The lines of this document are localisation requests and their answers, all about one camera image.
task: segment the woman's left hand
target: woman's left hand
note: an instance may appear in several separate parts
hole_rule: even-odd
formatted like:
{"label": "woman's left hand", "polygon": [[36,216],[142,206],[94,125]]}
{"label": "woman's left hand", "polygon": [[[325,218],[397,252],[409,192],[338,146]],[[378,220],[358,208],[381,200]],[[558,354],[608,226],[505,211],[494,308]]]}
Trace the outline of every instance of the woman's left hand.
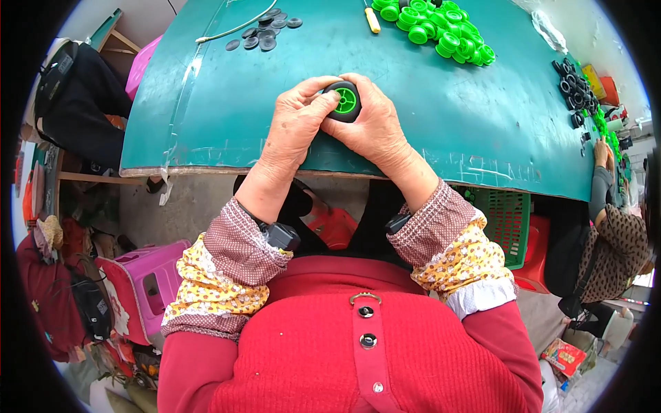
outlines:
{"label": "woman's left hand", "polygon": [[260,162],[293,176],[305,160],[321,122],[340,100],[335,91],[318,92],[341,80],[336,76],[312,77],[278,96]]}

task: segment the yellow screwdriver handle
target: yellow screwdriver handle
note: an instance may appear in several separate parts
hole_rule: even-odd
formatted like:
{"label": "yellow screwdriver handle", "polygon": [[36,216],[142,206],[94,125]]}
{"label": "yellow screwdriver handle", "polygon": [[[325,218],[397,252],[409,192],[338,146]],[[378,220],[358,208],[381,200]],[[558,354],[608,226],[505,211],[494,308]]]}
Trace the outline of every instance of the yellow screwdriver handle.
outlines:
{"label": "yellow screwdriver handle", "polygon": [[379,21],[376,19],[376,15],[374,14],[374,10],[371,9],[371,7],[368,7],[365,9],[365,16],[368,17],[368,23],[369,23],[369,28],[373,33],[378,33],[381,31],[381,26],[379,25]]}

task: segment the metal ring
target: metal ring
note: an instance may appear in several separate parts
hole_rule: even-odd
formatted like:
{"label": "metal ring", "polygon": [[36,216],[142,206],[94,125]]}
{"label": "metal ring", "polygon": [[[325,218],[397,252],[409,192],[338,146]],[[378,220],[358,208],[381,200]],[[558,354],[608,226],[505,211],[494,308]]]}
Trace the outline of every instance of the metal ring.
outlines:
{"label": "metal ring", "polygon": [[381,298],[378,295],[372,293],[358,293],[356,295],[352,295],[351,298],[349,298],[349,303],[353,305],[354,300],[357,299],[358,297],[372,297],[374,299],[379,300],[379,304],[381,304]]}

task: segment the pile of green wheels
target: pile of green wheels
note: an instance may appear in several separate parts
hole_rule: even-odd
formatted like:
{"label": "pile of green wheels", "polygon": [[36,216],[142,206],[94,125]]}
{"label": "pile of green wheels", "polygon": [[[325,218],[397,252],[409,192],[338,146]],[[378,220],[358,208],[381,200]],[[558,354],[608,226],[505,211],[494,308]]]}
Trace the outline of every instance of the pile of green wheels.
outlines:
{"label": "pile of green wheels", "polygon": [[398,28],[408,32],[408,39],[416,44],[429,40],[438,42],[436,52],[452,57],[458,63],[490,65],[496,60],[493,49],[485,44],[477,27],[466,11],[453,1],[438,0],[373,0],[372,9],[381,17],[396,22]]}
{"label": "pile of green wheels", "polygon": [[600,105],[597,105],[597,113],[592,116],[594,123],[597,125],[596,129],[599,130],[601,137],[605,138],[606,143],[610,144],[613,147],[613,154],[615,155],[615,160],[617,162],[622,160],[622,153],[619,150],[619,140],[615,132],[608,132],[608,127],[606,126],[606,119],[603,117],[603,110]]}

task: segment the leopard print top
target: leopard print top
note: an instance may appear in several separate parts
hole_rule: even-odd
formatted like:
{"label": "leopard print top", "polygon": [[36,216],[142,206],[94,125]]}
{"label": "leopard print top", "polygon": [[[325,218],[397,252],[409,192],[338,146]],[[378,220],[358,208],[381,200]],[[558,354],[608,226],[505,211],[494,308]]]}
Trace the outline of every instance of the leopard print top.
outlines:
{"label": "leopard print top", "polygon": [[590,281],[581,295],[583,303],[619,298],[629,280],[638,275],[650,258],[644,221],[612,205],[606,205],[606,218],[599,229],[590,228],[578,268],[579,280],[588,267],[598,235],[606,242],[602,243]]}

